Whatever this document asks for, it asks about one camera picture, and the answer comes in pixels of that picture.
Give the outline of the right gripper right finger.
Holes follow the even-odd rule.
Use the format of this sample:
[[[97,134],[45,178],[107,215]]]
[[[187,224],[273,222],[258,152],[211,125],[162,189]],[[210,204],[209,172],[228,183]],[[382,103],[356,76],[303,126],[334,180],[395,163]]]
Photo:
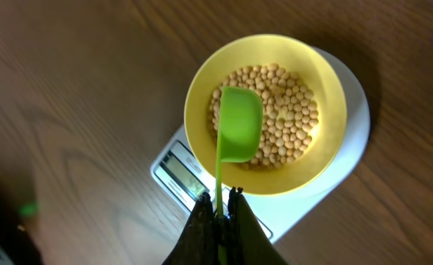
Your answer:
[[[229,193],[225,224],[228,264],[287,265],[264,234],[242,192],[243,188],[232,187]]]

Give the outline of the green plastic measuring spoon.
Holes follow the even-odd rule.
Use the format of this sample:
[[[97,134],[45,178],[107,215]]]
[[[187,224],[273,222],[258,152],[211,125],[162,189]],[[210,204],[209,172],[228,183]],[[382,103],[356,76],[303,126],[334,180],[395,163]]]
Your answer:
[[[262,103],[253,91],[225,86],[222,89],[216,144],[216,217],[224,216],[222,164],[245,163],[253,158],[261,135]]]

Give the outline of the soybeans in bowl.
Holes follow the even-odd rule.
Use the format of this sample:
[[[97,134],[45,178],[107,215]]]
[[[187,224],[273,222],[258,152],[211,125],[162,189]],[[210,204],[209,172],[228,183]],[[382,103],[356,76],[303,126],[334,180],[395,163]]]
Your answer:
[[[299,159],[313,141],[319,124],[314,91],[296,71],[277,63],[243,66],[229,73],[213,90],[208,103],[207,133],[217,140],[222,88],[236,86],[255,92],[263,106],[258,151],[243,169],[273,170]]]

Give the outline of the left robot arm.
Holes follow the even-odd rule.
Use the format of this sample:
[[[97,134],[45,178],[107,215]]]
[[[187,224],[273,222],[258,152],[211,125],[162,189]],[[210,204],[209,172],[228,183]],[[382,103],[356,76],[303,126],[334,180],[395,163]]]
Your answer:
[[[40,251],[30,238],[23,219],[34,216],[34,202],[13,207],[0,192],[0,264],[43,265]]]

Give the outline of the yellow plastic bowl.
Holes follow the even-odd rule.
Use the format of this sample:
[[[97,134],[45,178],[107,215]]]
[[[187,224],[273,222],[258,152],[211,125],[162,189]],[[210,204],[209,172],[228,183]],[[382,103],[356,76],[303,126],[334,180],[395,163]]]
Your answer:
[[[316,180],[333,162],[345,137],[345,92],[328,61],[307,44],[282,35],[253,35],[235,40],[213,53],[200,67],[189,87],[184,108],[186,137],[195,158],[210,174],[215,172],[217,141],[207,133],[208,103],[213,90],[232,71],[243,66],[277,63],[299,73],[314,91],[319,124],[313,141],[292,163],[273,170],[243,169],[225,163],[222,181],[253,195],[285,194]]]

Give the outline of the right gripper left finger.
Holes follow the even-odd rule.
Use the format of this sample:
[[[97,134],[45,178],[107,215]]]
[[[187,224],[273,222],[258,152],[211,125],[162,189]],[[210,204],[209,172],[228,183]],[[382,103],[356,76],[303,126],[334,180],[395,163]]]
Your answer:
[[[214,212],[207,192],[199,196],[176,245],[163,265],[219,264]]]

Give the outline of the white digital kitchen scale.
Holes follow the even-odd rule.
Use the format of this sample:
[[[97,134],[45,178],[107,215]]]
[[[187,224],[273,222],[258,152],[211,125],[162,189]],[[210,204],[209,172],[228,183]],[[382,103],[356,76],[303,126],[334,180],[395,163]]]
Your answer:
[[[283,237],[352,173],[362,158],[370,134],[370,111],[360,82],[341,60],[322,49],[317,51],[330,63],[342,83],[348,109],[346,133],[331,165],[302,189],[275,196],[244,193],[261,229],[271,243]],[[184,176],[207,191],[211,195],[211,201],[215,201],[215,179],[202,168],[190,151],[184,126],[179,127],[152,163],[150,174],[168,196],[190,214],[197,201],[197,194],[179,182],[180,174],[169,170],[171,164],[182,169]]]

